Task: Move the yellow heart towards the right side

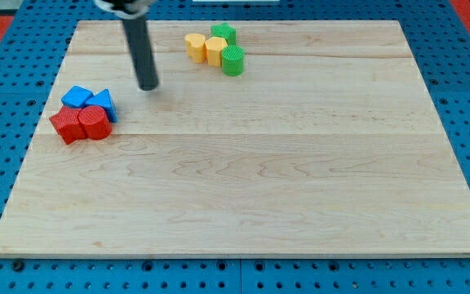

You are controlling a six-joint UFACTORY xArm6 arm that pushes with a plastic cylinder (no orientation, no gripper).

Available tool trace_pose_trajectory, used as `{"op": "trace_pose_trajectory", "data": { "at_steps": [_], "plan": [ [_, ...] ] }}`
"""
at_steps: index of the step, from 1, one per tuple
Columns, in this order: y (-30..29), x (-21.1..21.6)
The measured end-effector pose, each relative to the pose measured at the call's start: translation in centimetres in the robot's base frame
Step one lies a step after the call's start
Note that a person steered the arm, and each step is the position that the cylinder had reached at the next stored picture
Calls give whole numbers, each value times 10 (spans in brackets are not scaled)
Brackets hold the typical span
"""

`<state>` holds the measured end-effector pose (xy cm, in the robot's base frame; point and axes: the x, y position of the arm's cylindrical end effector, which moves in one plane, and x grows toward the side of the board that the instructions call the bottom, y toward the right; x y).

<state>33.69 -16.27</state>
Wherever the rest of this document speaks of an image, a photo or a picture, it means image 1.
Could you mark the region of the silver rod mount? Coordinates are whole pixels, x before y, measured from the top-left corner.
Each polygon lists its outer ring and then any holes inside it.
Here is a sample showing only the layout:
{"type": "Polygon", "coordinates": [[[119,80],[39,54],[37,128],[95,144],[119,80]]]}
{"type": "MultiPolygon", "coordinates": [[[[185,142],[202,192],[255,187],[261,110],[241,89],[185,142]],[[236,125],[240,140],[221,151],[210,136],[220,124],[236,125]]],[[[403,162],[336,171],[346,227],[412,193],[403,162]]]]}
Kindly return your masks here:
{"type": "Polygon", "coordinates": [[[102,11],[124,20],[133,20],[145,16],[154,0],[94,0],[93,3],[102,11]]]}

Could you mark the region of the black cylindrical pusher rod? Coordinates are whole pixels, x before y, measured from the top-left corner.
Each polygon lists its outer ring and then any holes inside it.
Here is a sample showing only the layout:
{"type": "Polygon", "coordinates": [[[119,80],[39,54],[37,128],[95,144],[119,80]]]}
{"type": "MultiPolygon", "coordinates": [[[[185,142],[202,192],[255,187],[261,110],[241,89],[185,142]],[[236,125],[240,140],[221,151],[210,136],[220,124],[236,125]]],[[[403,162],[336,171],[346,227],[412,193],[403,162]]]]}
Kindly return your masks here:
{"type": "Polygon", "coordinates": [[[145,16],[122,20],[139,89],[152,91],[158,86],[158,75],[145,16]]]}

